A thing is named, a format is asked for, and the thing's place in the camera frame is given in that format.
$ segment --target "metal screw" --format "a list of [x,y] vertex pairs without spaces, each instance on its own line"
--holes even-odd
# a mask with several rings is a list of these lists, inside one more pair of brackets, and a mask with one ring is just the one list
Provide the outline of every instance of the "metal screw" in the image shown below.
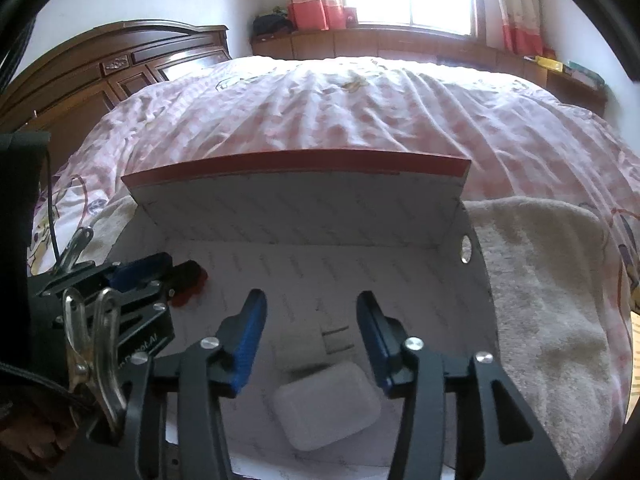
[[200,346],[202,346],[205,350],[213,350],[214,348],[218,348],[220,345],[220,340],[217,337],[206,337],[200,342]]
[[404,346],[409,350],[422,350],[424,341],[419,337],[408,337],[404,340]]
[[483,364],[489,364],[494,362],[494,356],[489,352],[478,352],[476,354],[476,361]]
[[87,365],[83,365],[78,363],[75,368],[76,375],[87,376],[89,375],[89,367]]
[[143,365],[149,361],[149,356],[146,352],[136,352],[131,356],[131,362],[135,365]]

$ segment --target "cartoon print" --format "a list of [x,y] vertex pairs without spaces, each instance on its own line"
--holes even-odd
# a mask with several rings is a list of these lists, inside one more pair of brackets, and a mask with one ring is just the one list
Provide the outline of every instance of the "cartoon print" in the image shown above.
[[[79,175],[73,175],[71,177],[71,180],[69,181],[69,184],[66,187],[60,189],[60,191],[52,197],[51,205],[53,211],[54,229],[56,227],[56,223],[58,222],[58,220],[60,220],[60,204],[62,204],[69,190],[77,187],[78,184],[82,189],[82,214],[80,215],[79,221],[74,223],[72,232],[75,232],[75,230],[82,225],[82,222],[84,221],[84,218],[86,217],[88,212],[88,195],[82,177],[80,177]],[[71,194],[71,199],[75,201],[73,194]],[[50,266],[43,266],[43,261],[45,260],[45,256],[47,255],[47,253],[50,250],[53,250],[51,244],[51,229],[52,226],[49,225],[47,202],[44,201],[40,206],[40,209],[37,211],[36,217],[34,218],[34,229],[33,233],[31,234],[31,245],[27,250],[27,266],[29,267],[32,276],[45,272]],[[58,237],[58,247],[60,251],[62,251],[63,246],[60,246],[60,237]]]
[[[60,213],[55,203],[53,204],[52,210],[55,225],[55,222],[60,218]],[[49,225],[47,203],[45,202],[38,212],[38,221],[31,234],[31,245],[27,251],[27,266],[32,276],[40,273],[40,264],[50,245],[51,227]]]
[[626,211],[619,211],[619,218],[622,221],[622,225],[626,231],[626,235],[630,241],[630,247],[620,244],[618,249],[622,256],[622,261],[625,266],[626,275],[629,278],[629,287],[631,290],[631,307],[636,312],[640,312],[640,260],[638,257],[638,247],[636,245],[636,238],[634,236],[633,229],[630,222],[635,224],[636,228],[640,227],[640,221],[638,216],[628,213]]
[[107,201],[103,198],[96,198],[95,200],[91,200],[89,205],[86,208],[87,213],[91,216],[96,216],[100,211],[104,209],[104,206],[107,205]]
[[360,74],[357,74],[353,77],[352,80],[347,81],[346,83],[340,85],[343,90],[346,90],[348,93],[352,94],[357,91],[359,88],[363,86],[368,86],[369,82],[363,78]]

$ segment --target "wooden cabinet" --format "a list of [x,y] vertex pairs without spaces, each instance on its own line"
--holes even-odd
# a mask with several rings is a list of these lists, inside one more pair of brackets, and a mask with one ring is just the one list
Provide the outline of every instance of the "wooden cabinet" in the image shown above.
[[254,56],[267,56],[273,57],[273,59],[295,59],[289,36],[255,40],[252,44],[252,49]]
[[295,59],[335,57],[333,34],[323,34],[322,32],[300,34],[291,38],[291,46]]
[[563,103],[587,108],[601,117],[607,104],[605,91],[591,89],[565,74],[547,70],[511,52],[421,29],[363,27],[294,32],[277,38],[257,38],[252,47],[256,56],[275,59],[377,56],[468,66],[527,79],[546,88]]

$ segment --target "white charger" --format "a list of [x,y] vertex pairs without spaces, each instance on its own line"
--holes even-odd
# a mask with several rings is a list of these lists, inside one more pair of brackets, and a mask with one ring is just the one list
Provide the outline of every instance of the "white charger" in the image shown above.
[[382,408],[365,373],[349,361],[279,387],[273,407],[287,439],[300,451],[364,430]]

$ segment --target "pink bedsheet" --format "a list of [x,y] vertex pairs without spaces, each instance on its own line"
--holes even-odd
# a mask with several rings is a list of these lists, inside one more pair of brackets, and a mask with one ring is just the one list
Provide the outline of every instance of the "pink bedsheet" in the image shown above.
[[[608,233],[601,316],[614,381],[612,438],[620,432],[632,371],[640,159],[599,117],[523,79],[377,58],[251,57],[149,86],[106,115],[61,170],[54,189],[58,243],[64,246],[119,192],[123,174],[305,148],[466,156],[473,160],[467,200],[553,198],[600,216]],[[43,208],[34,224],[30,263],[38,273],[53,263]]]

